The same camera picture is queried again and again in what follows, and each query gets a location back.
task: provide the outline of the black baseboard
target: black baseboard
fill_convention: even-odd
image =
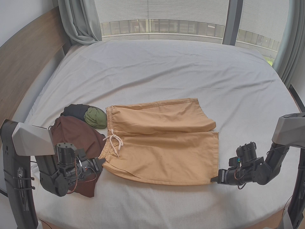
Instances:
[[[4,192],[3,190],[0,189],[0,193],[3,194],[4,196],[8,197],[7,193]]]
[[[305,106],[292,85],[290,85],[289,91],[290,91],[291,95],[293,96],[294,100],[296,101],[297,105],[299,106],[299,109],[302,112],[305,112]]]

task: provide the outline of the green grass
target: green grass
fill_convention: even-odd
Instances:
[[[272,66],[274,59],[265,57],[266,61]]]

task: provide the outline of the maroon garment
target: maroon garment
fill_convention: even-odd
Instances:
[[[55,120],[54,125],[51,127],[53,136],[53,144],[57,143],[72,143],[79,149],[83,148],[88,158],[95,158],[100,156],[103,147],[106,143],[104,135],[97,132],[86,122],[79,120],[73,116],[60,116]],[[75,192],[80,193],[86,197],[94,197],[95,183],[100,173],[94,181],[80,182],[76,186]],[[95,174],[91,174],[86,180],[91,180],[95,177]]]

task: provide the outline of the folded green cloth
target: folded green cloth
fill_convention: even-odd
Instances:
[[[89,107],[84,114],[85,122],[95,129],[105,129],[107,127],[107,115],[101,109]]]

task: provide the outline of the white drawstring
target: white drawstring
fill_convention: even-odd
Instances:
[[[106,140],[107,138],[109,138],[109,142],[110,142],[110,144],[111,144],[111,146],[112,146],[112,148],[113,148],[115,154],[119,157],[119,151],[120,151],[120,149],[121,149],[121,146],[124,145],[124,143],[123,143],[123,141],[120,139],[120,137],[118,137],[117,135],[115,135],[115,134],[113,133],[113,129],[111,129],[111,133],[112,133],[112,135],[109,135],[109,136],[105,137],[105,138],[103,139],[103,141]],[[116,151],[114,145],[112,144],[111,139],[112,139],[113,137],[114,137],[116,140],[118,140],[118,142],[119,142],[118,151]]]

